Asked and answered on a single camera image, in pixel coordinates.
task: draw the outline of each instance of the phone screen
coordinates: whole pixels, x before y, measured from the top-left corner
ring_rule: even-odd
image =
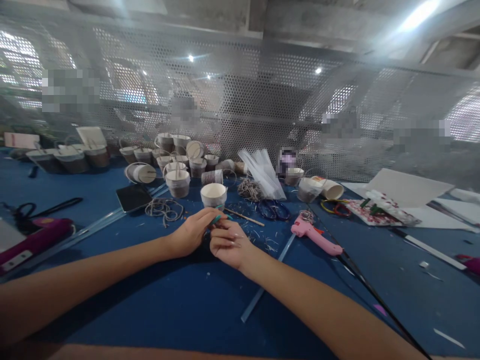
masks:
[[[116,191],[116,195],[125,213],[140,209],[152,201],[152,196],[141,184],[122,187]]]

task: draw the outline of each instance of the string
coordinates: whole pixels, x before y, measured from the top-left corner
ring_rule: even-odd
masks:
[[[244,178],[240,185],[238,185],[238,195],[242,198],[257,203],[263,199],[262,189],[260,184],[256,181],[251,181],[249,178]]]
[[[180,212],[172,210],[169,203],[178,205],[181,209]],[[163,226],[165,228],[168,226],[167,222],[177,221],[182,217],[183,213],[184,207],[182,205],[171,198],[165,197],[154,197],[145,208],[145,214],[150,217],[163,216]]]

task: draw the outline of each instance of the pink object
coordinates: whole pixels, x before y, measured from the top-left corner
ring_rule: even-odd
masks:
[[[337,256],[344,252],[341,246],[331,243],[320,235],[310,222],[303,220],[301,215],[296,218],[295,223],[291,226],[291,232],[299,238],[304,235],[308,236],[330,256]]]
[[[480,257],[471,257],[468,255],[457,255],[457,259],[461,261],[463,265],[466,266],[468,270],[472,273],[480,275]]]
[[[472,273],[480,275],[480,257],[474,257],[463,263]]]
[[[377,309],[379,312],[381,312],[383,314],[383,316],[387,316],[387,312],[385,311],[385,309],[383,308],[383,306],[379,305],[379,304],[373,304],[373,307],[375,309]]]
[[[44,252],[72,231],[73,221],[70,219],[39,218],[35,225],[42,227],[27,236],[25,240],[0,253],[0,275],[4,275],[29,258]]]

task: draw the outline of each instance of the perforated metal mesh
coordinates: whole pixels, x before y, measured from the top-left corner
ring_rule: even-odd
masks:
[[[111,146],[153,147],[158,133],[181,133],[226,159],[267,148],[273,163],[293,147],[312,175],[358,182],[397,164],[442,180],[437,160],[452,157],[445,135],[480,142],[480,83],[463,74],[24,4],[1,5],[0,50],[4,123],[52,139],[100,126]],[[42,112],[43,69],[93,70],[99,106]],[[196,106],[188,119],[172,110],[182,97]],[[425,152],[438,165],[421,173]],[[399,161],[404,153],[412,157]]]

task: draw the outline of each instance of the ceiling light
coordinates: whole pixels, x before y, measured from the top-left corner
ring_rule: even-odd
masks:
[[[439,6],[439,0],[428,0],[415,9],[414,12],[400,26],[401,32],[407,32],[415,29],[421,23],[429,18],[430,15]]]

